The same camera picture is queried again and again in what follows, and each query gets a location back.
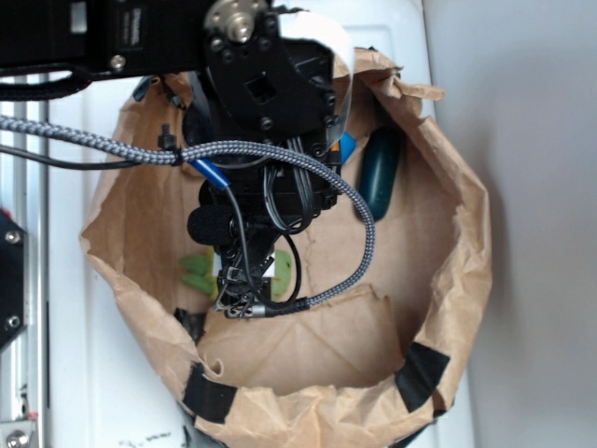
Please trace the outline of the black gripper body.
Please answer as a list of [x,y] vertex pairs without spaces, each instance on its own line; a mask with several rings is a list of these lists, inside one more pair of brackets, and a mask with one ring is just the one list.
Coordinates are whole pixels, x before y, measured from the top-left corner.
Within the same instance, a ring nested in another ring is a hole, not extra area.
[[[255,141],[312,156],[334,173],[340,170],[340,155],[328,141],[339,121],[340,97],[331,84],[247,83],[243,94],[233,99],[241,109],[238,118],[213,89],[195,83],[191,91],[192,103],[183,118],[189,145]],[[199,207],[232,210],[230,244],[237,239],[246,243],[254,232],[274,232],[275,240],[300,233],[337,201],[337,192],[321,177],[267,155],[208,156],[191,165],[206,178]]]

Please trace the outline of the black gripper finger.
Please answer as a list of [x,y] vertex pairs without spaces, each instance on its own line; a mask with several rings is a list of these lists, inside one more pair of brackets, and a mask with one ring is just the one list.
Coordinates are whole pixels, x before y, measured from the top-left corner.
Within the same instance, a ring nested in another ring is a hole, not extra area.
[[246,239],[248,261],[243,256],[240,239],[215,248],[215,269],[218,295],[215,309],[226,318],[263,318],[268,308],[263,302],[271,293],[267,276],[274,264],[274,232],[254,232]]

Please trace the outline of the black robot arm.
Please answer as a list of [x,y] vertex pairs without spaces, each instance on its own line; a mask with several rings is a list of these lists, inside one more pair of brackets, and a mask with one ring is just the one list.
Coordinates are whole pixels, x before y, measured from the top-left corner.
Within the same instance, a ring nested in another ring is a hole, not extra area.
[[157,139],[169,165],[203,177],[187,231],[221,258],[217,302],[229,317],[294,314],[314,300],[273,296],[273,247],[332,207],[347,97],[338,51],[270,1],[5,1],[1,97],[41,102],[91,83],[157,81],[182,133]]

